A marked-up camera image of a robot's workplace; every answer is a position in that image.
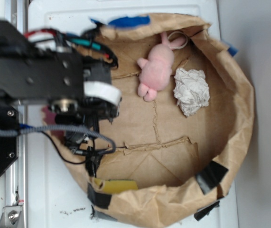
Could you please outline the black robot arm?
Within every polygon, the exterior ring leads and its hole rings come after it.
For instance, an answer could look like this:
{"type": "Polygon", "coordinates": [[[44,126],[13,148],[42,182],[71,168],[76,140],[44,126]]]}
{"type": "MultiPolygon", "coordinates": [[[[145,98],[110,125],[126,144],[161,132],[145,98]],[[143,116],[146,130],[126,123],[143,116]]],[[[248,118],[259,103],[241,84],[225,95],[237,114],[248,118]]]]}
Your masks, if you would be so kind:
{"type": "Polygon", "coordinates": [[[43,28],[26,34],[0,20],[0,105],[46,104],[56,125],[29,127],[0,121],[0,137],[46,131],[66,132],[66,144],[84,157],[115,152],[115,142],[101,135],[99,121],[118,116],[121,92],[112,85],[118,59],[95,42],[92,29],[82,36],[43,28]]]}

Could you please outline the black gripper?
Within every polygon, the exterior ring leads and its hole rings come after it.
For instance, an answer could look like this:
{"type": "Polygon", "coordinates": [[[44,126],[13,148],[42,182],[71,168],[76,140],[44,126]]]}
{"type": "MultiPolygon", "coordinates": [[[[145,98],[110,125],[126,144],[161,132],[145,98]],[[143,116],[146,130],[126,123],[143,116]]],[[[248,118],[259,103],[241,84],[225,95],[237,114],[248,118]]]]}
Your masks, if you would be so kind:
{"type": "Polygon", "coordinates": [[[88,97],[82,105],[74,100],[54,101],[48,110],[55,114],[55,123],[67,127],[85,127],[88,132],[64,130],[64,146],[73,155],[84,157],[80,164],[90,163],[91,159],[101,158],[116,150],[114,141],[100,133],[99,122],[113,122],[119,115],[121,98],[118,103],[107,101],[105,98],[88,97]]]}

